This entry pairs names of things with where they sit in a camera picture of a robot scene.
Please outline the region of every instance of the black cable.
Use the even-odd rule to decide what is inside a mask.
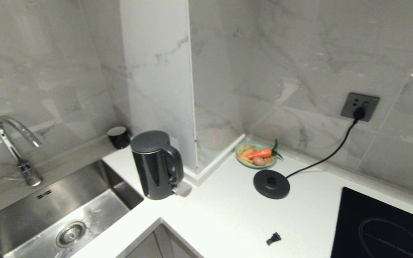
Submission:
[[[347,138],[348,138],[348,135],[350,134],[351,129],[353,128],[353,126],[355,126],[355,124],[356,124],[360,119],[363,119],[363,118],[364,118],[364,116],[365,116],[365,110],[364,110],[364,108],[360,107],[360,108],[358,108],[357,110],[355,110],[354,113],[353,113],[353,116],[354,116],[355,120],[353,121],[353,124],[348,128],[347,134],[345,135],[344,140],[342,141],[342,143],[339,145],[339,147],[337,147],[337,149],[336,149],[331,155],[329,155],[328,157],[326,157],[326,158],[323,159],[323,160],[318,161],[317,163],[315,163],[315,164],[313,164],[313,165],[309,165],[308,167],[305,167],[305,168],[302,168],[302,169],[300,169],[300,170],[297,170],[296,172],[290,174],[290,175],[287,176],[286,178],[289,178],[290,176],[292,176],[292,175],[294,175],[294,174],[296,174],[296,173],[299,173],[300,171],[306,170],[307,168],[311,168],[311,167],[314,167],[314,166],[316,166],[316,165],[318,165],[318,164],[320,164],[320,163],[323,163],[323,162],[325,162],[326,160],[330,159],[332,156],[334,156],[334,154],[336,154],[336,153],[341,149],[341,147],[344,145],[345,141],[346,141]]]

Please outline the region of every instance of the faucet spout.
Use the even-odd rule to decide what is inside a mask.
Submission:
[[[31,144],[33,147],[38,148],[41,145],[39,139],[26,128],[22,123],[10,116],[0,116],[0,138],[6,145],[10,154],[17,161],[18,168],[21,174],[25,178],[27,185],[37,186],[41,183],[42,178],[38,172],[34,171],[27,160],[24,160],[20,152],[17,150],[13,142],[11,141],[9,135],[5,131],[4,124],[9,124],[15,128],[22,136]]]

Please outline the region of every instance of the sink drain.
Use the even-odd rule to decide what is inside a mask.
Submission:
[[[61,248],[74,245],[85,233],[85,224],[78,221],[67,225],[57,235],[56,243]]]

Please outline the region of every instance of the induction cooktop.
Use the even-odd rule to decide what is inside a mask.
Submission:
[[[413,214],[344,187],[331,258],[413,258]]]

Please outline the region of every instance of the electric kettle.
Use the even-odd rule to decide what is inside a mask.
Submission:
[[[184,177],[179,152],[170,145],[168,134],[148,131],[131,141],[133,158],[146,197],[164,199]]]

